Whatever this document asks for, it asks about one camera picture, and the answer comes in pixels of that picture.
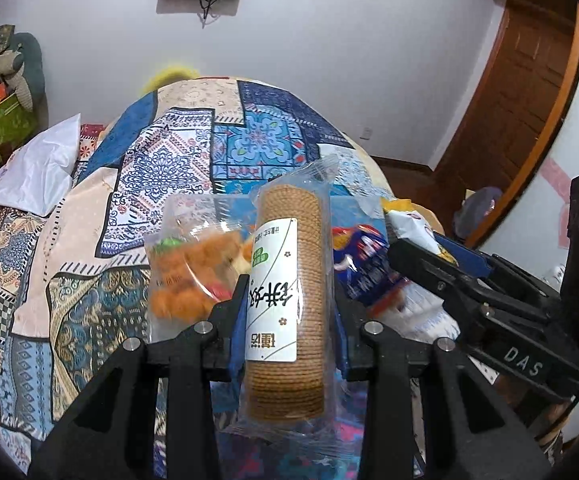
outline green logo on label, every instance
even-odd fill
[[[263,252],[263,248],[259,247],[257,250],[254,251],[252,254],[252,267],[257,266],[258,264],[262,264],[263,262],[267,261],[269,255]]]

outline wooden door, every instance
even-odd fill
[[[466,189],[505,191],[554,106],[570,56],[573,23],[509,3],[488,71],[435,172],[454,210]]]

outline wooden floor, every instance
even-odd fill
[[[460,202],[443,190],[431,173],[396,167],[377,161],[397,198],[409,198],[412,202],[434,211],[447,235],[452,234],[452,219],[460,208]]]

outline door frame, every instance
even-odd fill
[[[474,96],[467,107],[463,120],[459,124],[456,134],[449,144],[449,147],[445,151],[438,168],[434,171],[438,174],[442,170],[443,166],[447,164],[450,160],[453,149],[458,145],[458,139],[463,130],[467,127],[470,119],[472,118],[474,111],[477,109],[477,103],[480,99],[481,94],[484,92],[487,85],[487,80],[489,79],[493,64],[498,56],[498,53],[503,43],[503,36],[508,27],[509,23],[509,10],[506,7],[503,17],[501,19],[501,25],[499,26],[498,34],[494,41],[492,52],[487,60],[485,70],[483,71],[483,76],[474,91]],[[556,139],[557,133],[565,120],[567,111],[569,110],[570,103],[573,98],[573,94],[578,85],[579,79],[579,4],[576,8],[576,22],[574,23],[574,31],[572,38],[572,47],[570,49],[569,58],[567,59],[567,66],[565,69],[565,74],[563,75],[563,83],[556,95],[556,101],[552,110],[550,111],[547,120],[545,121],[545,126],[543,127],[541,133],[538,135],[538,139],[532,148],[529,156],[521,166],[518,174],[514,177],[509,184],[508,188],[503,192],[502,197],[496,203],[495,208],[490,212],[490,214],[485,217],[485,219],[480,223],[476,230],[467,238],[465,245],[469,248],[474,248],[482,245],[487,238],[492,235],[496,227],[503,221],[511,208],[516,204],[516,202],[521,198],[522,193],[525,188],[529,185],[540,164],[543,162],[547,152],[549,151],[554,139]]]

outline white label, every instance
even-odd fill
[[[272,220],[254,234],[247,303],[246,359],[296,361],[298,221]]]

